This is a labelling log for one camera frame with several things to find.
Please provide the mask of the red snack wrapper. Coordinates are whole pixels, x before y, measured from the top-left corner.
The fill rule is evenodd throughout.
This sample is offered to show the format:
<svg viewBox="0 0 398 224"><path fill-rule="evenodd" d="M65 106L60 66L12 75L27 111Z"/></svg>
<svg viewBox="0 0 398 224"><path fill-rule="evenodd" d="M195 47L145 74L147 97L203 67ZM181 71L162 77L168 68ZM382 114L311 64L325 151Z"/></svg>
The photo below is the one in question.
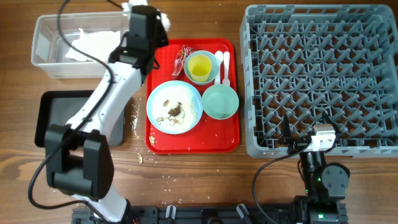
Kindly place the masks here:
<svg viewBox="0 0 398 224"><path fill-rule="evenodd" d="M177 53L174 61L174 70L172 72L172 78L177 78L180 72L183 70L183 66L186 58L193 52L192 47L183 45L180 51Z"/></svg>

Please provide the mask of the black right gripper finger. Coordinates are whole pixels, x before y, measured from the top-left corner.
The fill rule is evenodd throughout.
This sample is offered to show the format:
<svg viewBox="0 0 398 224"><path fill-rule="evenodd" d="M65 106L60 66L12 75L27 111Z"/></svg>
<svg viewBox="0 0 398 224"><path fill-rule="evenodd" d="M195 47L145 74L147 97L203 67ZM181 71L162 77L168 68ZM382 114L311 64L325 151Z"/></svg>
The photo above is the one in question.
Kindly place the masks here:
<svg viewBox="0 0 398 224"><path fill-rule="evenodd" d="M289 119L286 114L283 117L282 131L278 143L280 145L287 145L287 146L292 146L294 143L292 133L290 130Z"/></svg>
<svg viewBox="0 0 398 224"><path fill-rule="evenodd" d="M338 125L330 119L330 117L328 116L328 114L325 111L322 112L322 122L323 122L323 124L330 124L333 127L333 129L335 130L335 135L336 135L337 139L339 139L341 137L341 131L340 131Z"/></svg>

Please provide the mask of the light blue bowl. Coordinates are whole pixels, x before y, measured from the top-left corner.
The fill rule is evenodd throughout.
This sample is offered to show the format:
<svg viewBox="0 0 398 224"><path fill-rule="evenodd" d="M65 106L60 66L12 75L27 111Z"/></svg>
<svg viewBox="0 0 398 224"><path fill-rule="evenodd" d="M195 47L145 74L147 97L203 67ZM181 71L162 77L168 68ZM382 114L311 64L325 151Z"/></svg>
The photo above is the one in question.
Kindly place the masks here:
<svg viewBox="0 0 398 224"><path fill-rule="evenodd" d="M206 82L196 82L195 80L193 80L193 78L191 77L190 72L188 71L188 61L189 61L189 59L190 59L192 56L197 55L197 54L206 55L206 56L211 60L212 65L213 65L213 66L212 66L212 69L211 69L211 72L210 72L210 76L208 77L208 80L207 80ZM206 50L198 50L198 51L195 51L194 53L191 53L191 54L187 57L187 59L185 60L185 63L184 63L183 68L184 68L185 75L186 75L186 76L188 77L188 79L191 80L193 83L195 83L195 84L197 84L197 85L207 85L207 84L210 84L210 83L215 79L215 77L216 77L216 75L217 75L217 73L218 73L218 60L217 60L217 58L215 57L215 55L214 55L213 53L211 53L211 52L209 52L209 51L206 51Z"/></svg>

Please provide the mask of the white napkin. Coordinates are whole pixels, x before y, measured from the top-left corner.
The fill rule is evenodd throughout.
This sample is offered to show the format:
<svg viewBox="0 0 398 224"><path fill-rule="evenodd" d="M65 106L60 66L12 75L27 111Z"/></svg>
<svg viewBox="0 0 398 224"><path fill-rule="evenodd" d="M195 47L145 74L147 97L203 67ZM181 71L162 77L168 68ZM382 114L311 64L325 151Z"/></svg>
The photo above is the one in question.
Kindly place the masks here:
<svg viewBox="0 0 398 224"><path fill-rule="evenodd" d="M79 28L79 38L72 42L72 46L99 60L108 61L110 53L119 45L121 32L100 31L86 33Z"/></svg>

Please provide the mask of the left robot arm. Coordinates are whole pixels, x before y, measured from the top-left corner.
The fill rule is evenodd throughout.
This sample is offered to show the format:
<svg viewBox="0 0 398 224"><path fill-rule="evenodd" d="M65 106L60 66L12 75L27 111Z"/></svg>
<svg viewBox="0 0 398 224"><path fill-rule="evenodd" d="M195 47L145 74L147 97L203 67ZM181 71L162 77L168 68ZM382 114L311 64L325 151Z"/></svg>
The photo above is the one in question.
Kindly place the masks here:
<svg viewBox="0 0 398 224"><path fill-rule="evenodd" d="M146 76L160 68L155 51L168 45L161 12L126 3L129 30L102 62L106 72L82 109L63 126L45 133L45 169L49 187L88 206L102 223L132 223L131 204L113 187L114 166L108 139L114 124Z"/></svg>

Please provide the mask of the yellow plastic cup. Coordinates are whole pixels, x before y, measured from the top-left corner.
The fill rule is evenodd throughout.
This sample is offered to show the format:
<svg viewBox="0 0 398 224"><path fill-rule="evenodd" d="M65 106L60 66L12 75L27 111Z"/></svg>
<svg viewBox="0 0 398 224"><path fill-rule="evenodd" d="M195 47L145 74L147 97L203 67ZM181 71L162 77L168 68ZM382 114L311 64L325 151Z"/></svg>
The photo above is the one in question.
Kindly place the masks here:
<svg viewBox="0 0 398 224"><path fill-rule="evenodd" d="M188 71L196 82L206 82L212 66L211 60L203 54L194 55L188 61Z"/></svg>

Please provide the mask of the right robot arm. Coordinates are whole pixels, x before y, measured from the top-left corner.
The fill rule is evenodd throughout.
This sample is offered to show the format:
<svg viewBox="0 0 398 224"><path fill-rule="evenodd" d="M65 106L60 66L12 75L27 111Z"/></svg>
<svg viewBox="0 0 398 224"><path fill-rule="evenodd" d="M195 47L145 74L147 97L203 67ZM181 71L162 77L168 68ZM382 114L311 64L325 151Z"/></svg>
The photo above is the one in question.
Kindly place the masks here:
<svg viewBox="0 0 398 224"><path fill-rule="evenodd" d="M341 136L329 116L322 113L322 123L304 137L295 138L290 131L289 119L283 118L279 144L288 146L288 155L299 155L299 173L306 195L296 196L290 209L291 223L348 223L346 197L350 171L338 162L327 163L325 154L336 147Z"/></svg>

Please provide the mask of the mint green bowl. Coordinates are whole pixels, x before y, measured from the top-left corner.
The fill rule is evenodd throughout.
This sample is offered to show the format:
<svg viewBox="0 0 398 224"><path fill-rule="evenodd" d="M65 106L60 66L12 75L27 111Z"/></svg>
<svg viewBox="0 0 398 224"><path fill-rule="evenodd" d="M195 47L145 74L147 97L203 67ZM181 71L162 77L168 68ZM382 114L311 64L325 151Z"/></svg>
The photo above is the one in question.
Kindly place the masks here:
<svg viewBox="0 0 398 224"><path fill-rule="evenodd" d="M208 116L222 120L232 117L237 112L239 97L230 86L216 84L205 90L202 103L203 110Z"/></svg>

